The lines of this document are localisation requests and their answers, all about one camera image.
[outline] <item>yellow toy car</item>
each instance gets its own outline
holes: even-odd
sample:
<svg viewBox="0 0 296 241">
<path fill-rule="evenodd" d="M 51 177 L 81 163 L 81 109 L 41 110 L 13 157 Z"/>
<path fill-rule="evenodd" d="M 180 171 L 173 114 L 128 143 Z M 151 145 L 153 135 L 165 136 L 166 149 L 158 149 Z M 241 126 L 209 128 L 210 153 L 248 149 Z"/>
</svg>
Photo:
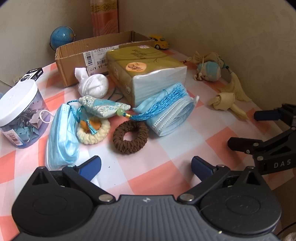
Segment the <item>yellow toy car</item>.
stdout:
<svg viewBox="0 0 296 241">
<path fill-rule="evenodd" d="M 161 35 L 151 35 L 149 38 L 154 40 L 154 47 L 156 49 L 168 49 L 169 43 Z"/>
</svg>

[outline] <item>metal screw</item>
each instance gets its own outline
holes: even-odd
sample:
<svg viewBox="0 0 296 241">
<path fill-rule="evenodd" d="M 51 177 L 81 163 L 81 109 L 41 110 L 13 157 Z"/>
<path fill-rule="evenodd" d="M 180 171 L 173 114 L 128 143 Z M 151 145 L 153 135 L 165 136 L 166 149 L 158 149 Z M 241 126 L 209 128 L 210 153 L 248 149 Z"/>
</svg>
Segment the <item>metal screw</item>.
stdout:
<svg viewBox="0 0 296 241">
<path fill-rule="evenodd" d="M 183 200 L 183 201 L 192 201 L 194 199 L 194 196 L 190 193 L 184 193 L 182 195 L 180 195 L 180 199 Z"/>
<path fill-rule="evenodd" d="M 99 196 L 99 200 L 102 202 L 110 202 L 112 201 L 112 199 L 113 199 L 113 196 L 110 194 L 102 194 Z"/>
</svg>

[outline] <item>mask ear loop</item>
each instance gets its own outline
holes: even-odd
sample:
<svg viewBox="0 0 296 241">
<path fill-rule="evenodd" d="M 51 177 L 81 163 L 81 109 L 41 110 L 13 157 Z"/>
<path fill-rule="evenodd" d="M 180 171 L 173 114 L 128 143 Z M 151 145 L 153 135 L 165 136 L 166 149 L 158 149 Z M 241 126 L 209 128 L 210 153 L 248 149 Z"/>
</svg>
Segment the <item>mask ear loop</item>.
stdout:
<svg viewBox="0 0 296 241">
<path fill-rule="evenodd" d="M 42 119 L 41 113 L 42 113 L 43 111 L 44 111 L 44 112 L 48 112 L 52 117 L 54 117 L 54 115 L 53 115 L 50 111 L 48 111 L 48 110 L 42 110 L 42 111 L 40 111 L 40 113 L 39 113 L 39 118 L 40 118 L 40 120 L 41 120 L 42 122 L 44 122 L 44 123 L 47 123 L 47 124 L 48 124 L 48 123 L 51 123 L 51 122 L 53 121 L 53 119 L 51 119 L 51 118 L 50 118 L 50 119 L 51 119 L 50 121 L 45 121 L 45 120 Z"/>
</svg>

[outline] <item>tissue pack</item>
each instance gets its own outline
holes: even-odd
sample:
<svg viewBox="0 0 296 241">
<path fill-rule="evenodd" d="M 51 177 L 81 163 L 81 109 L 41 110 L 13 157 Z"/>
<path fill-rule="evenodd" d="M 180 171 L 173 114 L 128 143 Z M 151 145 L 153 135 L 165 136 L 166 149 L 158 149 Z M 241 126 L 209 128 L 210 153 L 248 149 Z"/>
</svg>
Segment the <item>tissue pack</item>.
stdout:
<svg viewBox="0 0 296 241">
<path fill-rule="evenodd" d="M 133 107 L 177 82 L 185 85 L 187 66 L 151 46 L 124 47 L 106 56 L 109 75 Z"/>
</svg>

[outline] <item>green bead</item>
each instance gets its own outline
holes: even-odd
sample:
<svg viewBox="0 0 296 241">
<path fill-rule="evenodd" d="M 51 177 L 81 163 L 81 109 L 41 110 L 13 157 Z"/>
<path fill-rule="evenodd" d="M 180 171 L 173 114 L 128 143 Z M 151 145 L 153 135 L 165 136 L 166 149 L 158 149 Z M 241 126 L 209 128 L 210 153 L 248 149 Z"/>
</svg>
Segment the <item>green bead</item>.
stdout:
<svg viewBox="0 0 296 241">
<path fill-rule="evenodd" d="M 121 109 L 121 108 L 117 109 L 117 111 L 116 111 L 116 114 L 118 116 L 123 116 L 123 113 L 124 113 L 124 109 Z"/>
</svg>

